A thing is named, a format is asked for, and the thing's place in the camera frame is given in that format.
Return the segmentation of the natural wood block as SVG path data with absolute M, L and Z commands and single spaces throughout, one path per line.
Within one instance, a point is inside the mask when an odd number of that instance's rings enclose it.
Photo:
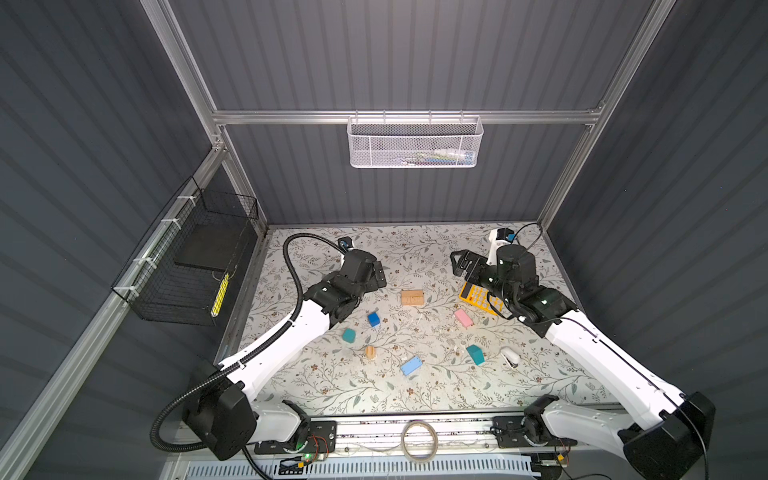
M 401 292 L 401 305 L 422 307 L 425 304 L 425 294 L 423 290 L 403 290 Z

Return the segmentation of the light blue block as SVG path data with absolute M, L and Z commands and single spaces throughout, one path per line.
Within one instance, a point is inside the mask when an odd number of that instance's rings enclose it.
M 400 370 L 404 376 L 408 377 L 414 374 L 422 365 L 422 360 L 418 356 L 413 356 L 400 366 Z

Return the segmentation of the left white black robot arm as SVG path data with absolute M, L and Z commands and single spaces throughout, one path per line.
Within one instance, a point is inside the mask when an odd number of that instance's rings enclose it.
M 343 322 L 365 294 L 385 286 L 382 264 L 373 254 L 348 251 L 338 271 L 303 294 L 296 320 L 285 317 L 241 351 L 216 365 L 204 363 L 196 368 L 191 388 L 227 367 L 235 370 L 182 402 L 184 423 L 219 460 L 228 460 L 255 443 L 301 449 L 310 435 L 309 416 L 288 400 L 259 401 L 259 392 L 306 345 Z

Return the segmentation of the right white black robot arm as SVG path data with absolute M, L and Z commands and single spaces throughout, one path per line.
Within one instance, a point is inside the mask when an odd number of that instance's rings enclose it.
M 487 256 L 459 250 L 450 260 L 454 275 L 500 299 L 508 319 L 570 355 L 624 409 L 608 414 L 544 394 L 523 413 L 519 430 L 530 445 L 585 443 L 626 460 L 645 479 L 680 479 L 709 460 L 714 404 L 653 374 L 565 294 L 541 285 L 535 257 L 524 247 L 505 242 Z

